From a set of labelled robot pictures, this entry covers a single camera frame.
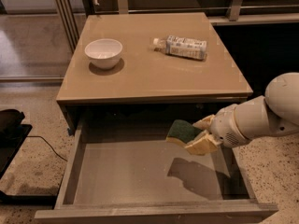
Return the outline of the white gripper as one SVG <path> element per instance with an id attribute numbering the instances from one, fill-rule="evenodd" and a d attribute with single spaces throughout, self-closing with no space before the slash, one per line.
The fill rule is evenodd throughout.
<path id="1" fill-rule="evenodd" d="M 203 132 L 190 141 L 185 149 L 192 155 L 206 155 L 217 151 L 221 144 L 229 148 L 247 145 L 249 139 L 239 131 L 236 124 L 235 108 L 236 105 L 229 105 L 215 116 L 209 115 L 196 121 L 192 126 Z"/>

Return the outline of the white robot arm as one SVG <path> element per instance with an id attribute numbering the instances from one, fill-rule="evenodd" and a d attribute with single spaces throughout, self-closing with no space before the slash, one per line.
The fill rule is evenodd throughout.
<path id="1" fill-rule="evenodd" d="M 299 73 L 285 73 L 267 85 L 265 94 L 240 105 L 229 105 L 193 124 L 202 130 L 185 149 L 193 155 L 234 148 L 265 136 L 299 132 Z"/>

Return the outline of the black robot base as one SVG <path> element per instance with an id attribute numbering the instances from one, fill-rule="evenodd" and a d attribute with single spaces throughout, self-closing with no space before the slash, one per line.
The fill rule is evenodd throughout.
<path id="1" fill-rule="evenodd" d="M 22 124 L 24 114 L 16 109 L 0 111 L 0 179 L 12 163 L 22 143 L 32 130 L 31 124 Z M 53 195 L 8 195 L 0 190 L 0 203 L 10 205 L 54 205 Z"/>

